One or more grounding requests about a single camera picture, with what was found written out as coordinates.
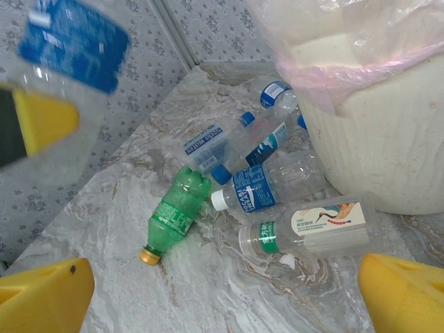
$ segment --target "trash bin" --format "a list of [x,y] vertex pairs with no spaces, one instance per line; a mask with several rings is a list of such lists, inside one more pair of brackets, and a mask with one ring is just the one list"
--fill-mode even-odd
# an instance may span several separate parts
[[442,1],[248,5],[332,185],[384,212],[443,212]]

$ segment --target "yellow bottle cap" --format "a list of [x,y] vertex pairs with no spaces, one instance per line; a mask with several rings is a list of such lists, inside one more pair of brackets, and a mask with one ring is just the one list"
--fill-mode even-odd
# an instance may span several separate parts
[[145,264],[155,266],[159,262],[160,257],[144,248],[139,254],[139,259],[141,259]]

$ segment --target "green plastic bottle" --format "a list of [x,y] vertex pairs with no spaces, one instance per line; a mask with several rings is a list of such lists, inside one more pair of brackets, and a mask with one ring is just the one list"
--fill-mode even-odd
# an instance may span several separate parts
[[165,251],[185,237],[210,191],[211,180],[187,166],[181,168],[148,221],[148,244],[139,258],[155,266]]

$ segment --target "water bottle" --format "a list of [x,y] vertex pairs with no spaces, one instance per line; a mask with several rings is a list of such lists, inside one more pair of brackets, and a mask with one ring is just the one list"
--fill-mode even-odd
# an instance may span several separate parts
[[236,137],[254,120],[255,116],[246,112],[238,120],[231,121],[229,129],[214,123],[185,144],[181,144],[174,156],[182,167],[189,166],[191,170],[198,170],[205,175],[223,163],[228,137]]
[[252,213],[279,202],[291,203],[325,186],[315,152],[296,151],[237,172],[231,185],[213,192],[211,200],[217,211]]
[[73,103],[80,125],[70,137],[20,162],[12,168],[15,173],[58,185],[82,175],[130,48],[130,37],[119,25],[127,24],[119,6],[124,4],[35,1],[17,48],[24,61],[9,81]]
[[[287,103],[296,98],[293,89],[289,85],[272,76],[258,76],[250,84],[249,92],[252,100],[260,103],[264,108],[270,108],[274,105],[281,108],[292,108],[292,102],[289,105]],[[299,105],[296,106],[291,116],[301,128],[307,129]]]
[[292,101],[292,108],[275,105],[263,111],[245,130],[229,136],[224,161],[211,173],[215,181],[224,185],[234,173],[262,164],[295,133],[299,126],[290,115],[298,102],[296,97]]
[[274,221],[240,229],[239,245],[250,259],[269,253],[325,259],[379,252],[382,238],[364,194],[295,205]]
[[148,221],[148,243],[139,258],[155,266],[170,247],[182,240],[211,191],[211,180],[199,171],[181,168]]

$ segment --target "bird illustration on label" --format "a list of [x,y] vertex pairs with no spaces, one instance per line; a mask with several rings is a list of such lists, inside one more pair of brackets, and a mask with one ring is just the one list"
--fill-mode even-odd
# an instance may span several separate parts
[[[324,216],[330,217],[331,219],[335,219],[335,220],[343,220],[343,219],[345,219],[350,214],[352,208],[355,205],[356,205],[356,203],[343,203],[343,204],[340,204],[340,205],[324,207],[324,209],[327,210],[327,211],[334,211],[334,212],[336,212],[336,215],[331,215],[331,214],[329,214],[327,212],[319,213],[319,217],[316,220],[315,224],[318,223],[318,221],[322,217],[324,217]],[[348,221],[334,221],[334,220],[331,220],[331,219],[328,219],[327,222],[331,223],[331,224],[336,224],[336,225],[343,225],[343,224],[346,224],[346,223],[352,223],[351,220],[348,220]]]

